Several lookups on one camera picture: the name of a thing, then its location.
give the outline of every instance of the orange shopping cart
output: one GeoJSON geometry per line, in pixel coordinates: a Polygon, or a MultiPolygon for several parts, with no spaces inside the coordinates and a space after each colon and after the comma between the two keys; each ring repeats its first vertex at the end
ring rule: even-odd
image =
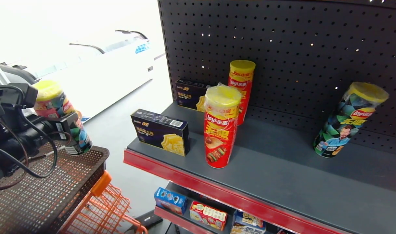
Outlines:
{"type": "Polygon", "coordinates": [[[127,215],[130,199],[123,197],[121,189],[110,184],[107,171],[81,201],[60,231],[61,234],[121,233],[120,222],[135,225],[138,234],[148,234],[141,223],[127,215]]]}

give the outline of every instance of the gray floor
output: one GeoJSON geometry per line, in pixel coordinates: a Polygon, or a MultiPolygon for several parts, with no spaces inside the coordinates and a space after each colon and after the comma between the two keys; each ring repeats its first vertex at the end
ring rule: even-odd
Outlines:
{"type": "MultiPolygon", "coordinates": [[[[84,124],[94,145],[110,150],[106,161],[112,185],[120,188],[131,200],[130,215],[137,217],[154,209],[153,194],[158,187],[165,187],[167,180],[123,163],[123,150],[137,137],[130,115],[138,108],[161,113],[172,103],[166,58],[155,61],[154,79],[136,89],[84,124]]],[[[105,84],[105,92],[112,92],[114,84],[105,84]]],[[[151,234],[163,234],[169,222],[164,221],[150,230],[151,234]]]]}

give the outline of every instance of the dark blue snack box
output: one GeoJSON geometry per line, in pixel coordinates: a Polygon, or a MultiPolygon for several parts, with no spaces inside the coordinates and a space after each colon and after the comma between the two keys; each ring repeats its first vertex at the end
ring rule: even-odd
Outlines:
{"type": "Polygon", "coordinates": [[[155,192],[156,206],[171,210],[172,212],[183,215],[186,211],[186,197],[175,192],[158,188],[155,192]]]}
{"type": "Polygon", "coordinates": [[[205,112],[205,93],[212,85],[180,79],[176,83],[176,102],[179,106],[205,112]]]}
{"type": "Polygon", "coordinates": [[[185,156],[190,149],[188,123],[161,114],[138,109],[131,114],[141,142],[185,156]]]}

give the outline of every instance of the lay's chip can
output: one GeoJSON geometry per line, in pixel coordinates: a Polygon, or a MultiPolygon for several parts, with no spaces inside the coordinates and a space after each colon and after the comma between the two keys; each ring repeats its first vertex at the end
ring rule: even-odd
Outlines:
{"type": "Polygon", "coordinates": [[[208,165],[227,166],[235,141],[241,93],[226,85],[210,87],[205,93],[204,140],[208,165]]]}
{"type": "Polygon", "coordinates": [[[73,112],[78,113],[79,118],[70,125],[72,139],[66,145],[65,150],[71,155],[80,155],[88,152],[93,143],[81,123],[82,115],[74,109],[61,86],[53,80],[41,80],[33,86],[38,89],[34,110],[39,116],[61,118],[73,112]]]}
{"type": "Polygon", "coordinates": [[[228,86],[238,89],[242,96],[238,106],[238,125],[244,122],[246,116],[255,68],[256,64],[248,60],[234,60],[229,64],[228,86]]]}
{"type": "Polygon", "coordinates": [[[315,152],[326,158],[335,157],[388,97],[379,86],[352,83],[315,138],[315,152]]]}

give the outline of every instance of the green patterned chip can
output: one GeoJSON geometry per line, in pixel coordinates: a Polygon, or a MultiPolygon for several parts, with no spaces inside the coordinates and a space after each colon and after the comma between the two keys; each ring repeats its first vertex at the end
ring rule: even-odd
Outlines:
{"type": "Polygon", "coordinates": [[[379,86],[352,83],[315,138],[315,152],[326,158],[335,157],[388,97],[379,86]]]}

